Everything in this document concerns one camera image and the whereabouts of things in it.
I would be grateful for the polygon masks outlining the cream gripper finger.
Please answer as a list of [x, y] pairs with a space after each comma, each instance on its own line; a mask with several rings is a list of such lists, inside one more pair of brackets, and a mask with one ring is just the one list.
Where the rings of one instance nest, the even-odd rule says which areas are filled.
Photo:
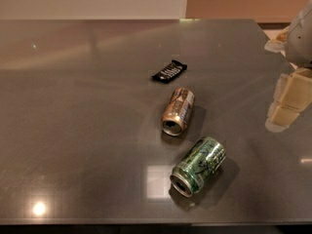
[[282, 53], [286, 49], [289, 29], [290, 28], [287, 26], [273, 38], [269, 39], [264, 45], [264, 49], [272, 53]]
[[312, 103], [312, 69], [298, 68], [290, 75], [282, 73], [269, 106], [265, 127], [272, 133], [287, 129]]

